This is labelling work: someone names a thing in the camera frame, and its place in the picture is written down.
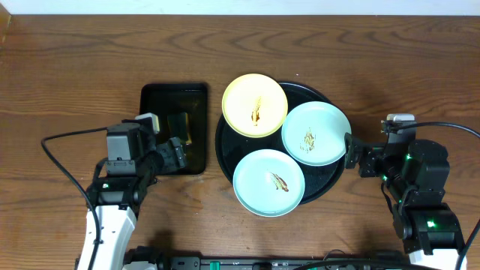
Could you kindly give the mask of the yellow green sponge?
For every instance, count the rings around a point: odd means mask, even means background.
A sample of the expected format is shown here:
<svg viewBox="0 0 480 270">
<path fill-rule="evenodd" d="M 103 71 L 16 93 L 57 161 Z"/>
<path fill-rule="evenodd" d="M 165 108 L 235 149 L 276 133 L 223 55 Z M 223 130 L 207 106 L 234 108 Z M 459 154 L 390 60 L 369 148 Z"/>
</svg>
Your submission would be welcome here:
<svg viewBox="0 0 480 270">
<path fill-rule="evenodd" d="M 181 143 L 185 145 L 192 143 L 189 116 L 186 112 L 168 115 L 167 122 L 171 137 L 178 137 Z"/>
</svg>

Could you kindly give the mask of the mint green plate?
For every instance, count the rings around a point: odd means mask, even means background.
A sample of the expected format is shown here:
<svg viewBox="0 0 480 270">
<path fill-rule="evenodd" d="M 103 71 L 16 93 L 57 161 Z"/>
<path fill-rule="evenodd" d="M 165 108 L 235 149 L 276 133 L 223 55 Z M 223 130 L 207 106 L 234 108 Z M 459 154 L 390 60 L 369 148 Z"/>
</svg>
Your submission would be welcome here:
<svg viewBox="0 0 480 270">
<path fill-rule="evenodd" d="M 311 101 L 296 106 L 286 116 L 281 139 L 287 153 L 298 162 L 322 167 L 346 154 L 344 136 L 351 134 L 348 118 L 330 103 Z"/>
</svg>

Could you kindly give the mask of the light blue plate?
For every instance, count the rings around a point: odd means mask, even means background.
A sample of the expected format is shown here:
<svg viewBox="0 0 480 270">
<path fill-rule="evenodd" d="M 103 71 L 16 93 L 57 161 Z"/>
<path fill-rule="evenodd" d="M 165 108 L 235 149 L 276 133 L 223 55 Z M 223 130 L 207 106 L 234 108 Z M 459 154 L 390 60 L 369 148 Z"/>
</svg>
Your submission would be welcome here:
<svg viewBox="0 0 480 270">
<path fill-rule="evenodd" d="M 305 193 L 301 167 L 288 154 L 253 151 L 236 166 L 232 186 L 238 201 L 255 215 L 274 218 L 295 209 Z"/>
</svg>

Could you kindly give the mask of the yellow plate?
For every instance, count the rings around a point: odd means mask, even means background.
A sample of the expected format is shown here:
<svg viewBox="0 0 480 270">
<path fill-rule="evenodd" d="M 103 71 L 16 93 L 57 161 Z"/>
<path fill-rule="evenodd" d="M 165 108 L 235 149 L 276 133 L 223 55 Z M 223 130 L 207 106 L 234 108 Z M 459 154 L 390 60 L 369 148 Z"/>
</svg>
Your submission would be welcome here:
<svg viewBox="0 0 480 270">
<path fill-rule="evenodd" d="M 223 93 L 222 113 L 238 134 L 267 137 L 284 123 L 288 101 L 280 84 L 269 76 L 249 73 L 234 79 Z"/>
</svg>

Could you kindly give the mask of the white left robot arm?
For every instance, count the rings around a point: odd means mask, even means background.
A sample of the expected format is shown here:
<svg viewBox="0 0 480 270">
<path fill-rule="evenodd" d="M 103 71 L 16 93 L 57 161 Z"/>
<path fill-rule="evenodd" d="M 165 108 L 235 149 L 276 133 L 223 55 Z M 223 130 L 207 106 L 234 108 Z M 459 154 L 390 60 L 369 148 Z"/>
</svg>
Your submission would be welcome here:
<svg viewBox="0 0 480 270">
<path fill-rule="evenodd" d="M 186 167 L 181 140 L 156 143 L 151 124 L 128 121 L 106 129 L 107 157 L 87 188 L 93 206 L 78 269 L 122 269 L 140 206 L 157 177 Z"/>
</svg>

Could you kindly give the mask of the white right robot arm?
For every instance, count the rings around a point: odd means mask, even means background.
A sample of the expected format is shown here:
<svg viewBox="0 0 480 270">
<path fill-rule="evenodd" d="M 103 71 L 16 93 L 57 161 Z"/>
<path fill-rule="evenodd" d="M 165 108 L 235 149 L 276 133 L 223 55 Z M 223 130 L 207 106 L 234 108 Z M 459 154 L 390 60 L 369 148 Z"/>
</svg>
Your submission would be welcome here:
<svg viewBox="0 0 480 270">
<path fill-rule="evenodd" d="M 412 264 L 464 269 L 465 248 L 457 216 L 443 201 L 449 177 L 443 145 L 416 138 L 414 130 L 392 134 L 385 144 L 345 135 L 345 167 L 362 178 L 379 177 L 397 237 Z"/>
</svg>

